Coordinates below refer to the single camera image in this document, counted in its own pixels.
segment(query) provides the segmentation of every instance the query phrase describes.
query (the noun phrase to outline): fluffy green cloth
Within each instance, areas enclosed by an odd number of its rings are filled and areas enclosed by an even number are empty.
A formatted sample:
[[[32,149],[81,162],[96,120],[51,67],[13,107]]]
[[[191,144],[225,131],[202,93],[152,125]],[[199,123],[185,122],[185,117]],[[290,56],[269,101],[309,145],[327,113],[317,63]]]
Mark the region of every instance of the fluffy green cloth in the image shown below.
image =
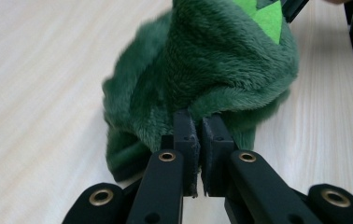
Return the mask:
[[[257,10],[241,2],[175,0],[121,54],[103,85],[106,159],[117,181],[145,167],[181,108],[196,123],[220,113],[236,144],[253,148],[256,125],[288,96],[298,55],[279,1],[258,0]]]

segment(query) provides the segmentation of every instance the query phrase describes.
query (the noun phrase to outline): wooden table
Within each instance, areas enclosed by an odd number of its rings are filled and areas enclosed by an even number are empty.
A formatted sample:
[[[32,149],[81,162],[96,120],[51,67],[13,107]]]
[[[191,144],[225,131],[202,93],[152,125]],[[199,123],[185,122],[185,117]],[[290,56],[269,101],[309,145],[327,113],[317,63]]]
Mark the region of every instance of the wooden table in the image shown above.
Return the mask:
[[[0,223],[60,223],[106,169],[102,81],[138,25],[171,0],[0,1]],[[256,151],[304,193],[353,193],[353,54],[343,7],[312,0],[291,25],[298,79]],[[185,199],[184,223],[225,223],[223,200]]]

